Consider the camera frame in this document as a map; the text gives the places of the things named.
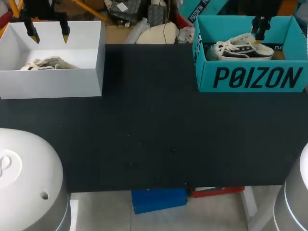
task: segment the red object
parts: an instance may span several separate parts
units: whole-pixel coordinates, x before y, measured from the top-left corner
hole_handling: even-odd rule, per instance
[[[8,11],[4,15],[0,17],[0,29],[4,28],[5,25],[10,21],[10,19],[13,17],[13,12]]]
[[[184,27],[193,27],[193,24],[191,22],[189,22],[188,20],[186,20],[184,17],[182,17],[182,15],[180,15],[179,13],[177,13],[177,24],[178,26],[182,29]]]
[[[212,190],[212,191],[195,191],[192,189],[191,193],[192,196],[195,198],[204,197],[204,196],[216,196],[222,194],[229,194],[229,193],[237,193],[244,191],[245,187],[227,187],[220,190]]]

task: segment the screw hole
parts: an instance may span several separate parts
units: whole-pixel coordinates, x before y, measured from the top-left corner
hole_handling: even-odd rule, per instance
[[[46,192],[41,192],[40,196],[43,200],[48,200],[48,198],[49,198],[49,196]]]

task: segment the yellow pole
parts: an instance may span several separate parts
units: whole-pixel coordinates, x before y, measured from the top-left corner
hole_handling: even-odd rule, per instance
[[[89,11],[90,13],[94,14],[96,17],[100,18],[101,20],[103,20],[103,21],[107,20],[107,18],[105,16],[103,16],[100,13],[96,12],[95,10],[93,10],[92,8],[87,6],[86,4],[80,2],[79,0],[72,0],[72,2],[76,3],[78,6],[80,6],[83,9]]]
[[[16,5],[15,0],[9,0],[9,3],[10,3],[10,7],[11,7],[11,9],[12,9],[12,11],[13,11],[13,16],[14,16],[15,18],[19,18],[20,15],[19,15],[18,7],[17,7],[17,5]]]
[[[19,0],[19,3],[18,3],[18,12],[21,11],[21,8],[24,6],[24,0]]]
[[[14,16],[15,18],[19,18],[19,17],[20,17],[19,12],[21,11],[21,8],[24,6],[24,0],[20,0],[19,3],[18,3],[18,6],[16,6],[16,2],[15,2],[14,0],[13,0],[13,1],[10,0],[9,3],[10,3],[10,7],[11,7],[11,9],[12,9],[12,11],[13,11],[13,16]],[[4,31],[5,31],[5,29],[6,29],[7,26],[8,26],[8,24],[5,25],[4,28],[2,28],[2,29],[0,30],[0,38],[2,37],[2,35],[3,35],[3,33],[4,33]]]
[[[3,35],[3,33],[4,33],[4,31],[5,31],[5,29],[6,29],[7,26],[8,26],[8,24],[5,25],[4,28],[2,28],[2,29],[0,30],[0,38],[2,37],[2,35]]]

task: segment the teal box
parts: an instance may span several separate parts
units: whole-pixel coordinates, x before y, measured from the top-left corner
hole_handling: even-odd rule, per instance
[[[264,44],[281,48],[285,60],[207,61],[204,44],[251,31],[250,16],[199,16],[192,45],[200,92],[302,92],[308,82],[307,44],[292,16],[273,17]]]
[[[191,23],[198,15],[216,15],[228,0],[184,0],[179,13]]]

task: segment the shoe sole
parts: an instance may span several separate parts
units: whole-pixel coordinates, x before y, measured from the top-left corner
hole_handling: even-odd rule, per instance
[[[219,57],[219,60],[223,60],[223,61],[239,61],[239,60],[268,61],[268,60],[271,60],[271,58],[272,58],[272,56],[263,57],[263,58],[232,58],[232,57],[221,56],[221,57]]]

